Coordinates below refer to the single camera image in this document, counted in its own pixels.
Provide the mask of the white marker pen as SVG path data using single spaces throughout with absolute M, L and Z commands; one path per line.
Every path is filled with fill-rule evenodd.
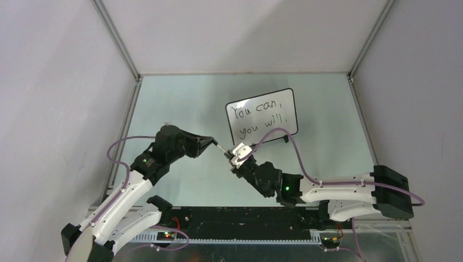
M 225 154 L 228 153 L 228 151 L 224 147 L 222 147 L 220 144 L 216 144 L 216 147 L 219 148 L 223 153 Z

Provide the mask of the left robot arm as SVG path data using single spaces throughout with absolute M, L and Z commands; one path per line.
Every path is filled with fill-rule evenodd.
M 199 157 L 208 146 L 216 145 L 211 136 L 164 125 L 150 136 L 148 148 L 126 168 L 125 179 L 78 225 L 67 224 L 61 231 L 66 261 L 113 261 L 128 242 L 144 230 L 167 227 L 173 220 L 171 204 L 155 195 L 138 214 L 126 217 L 133 205 L 166 175 L 170 166 L 184 156 Z

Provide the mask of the black framed whiteboard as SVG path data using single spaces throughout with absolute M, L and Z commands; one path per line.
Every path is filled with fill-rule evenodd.
M 272 129 L 299 131 L 294 91 L 286 88 L 225 105 L 234 145 L 256 145 Z

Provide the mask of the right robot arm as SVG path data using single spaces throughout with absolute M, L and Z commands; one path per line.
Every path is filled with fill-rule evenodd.
M 224 155 L 232 173 L 244 178 L 263 197 L 275 198 L 290 208 L 318 202 L 317 219 L 324 228 L 376 213 L 399 220 L 414 217 L 408 178 L 385 165 L 375 165 L 372 172 L 352 177 L 346 183 L 339 179 L 313 183 L 303 175 L 284 173 L 270 162 L 257 164 L 253 157 L 240 161 L 230 151 Z

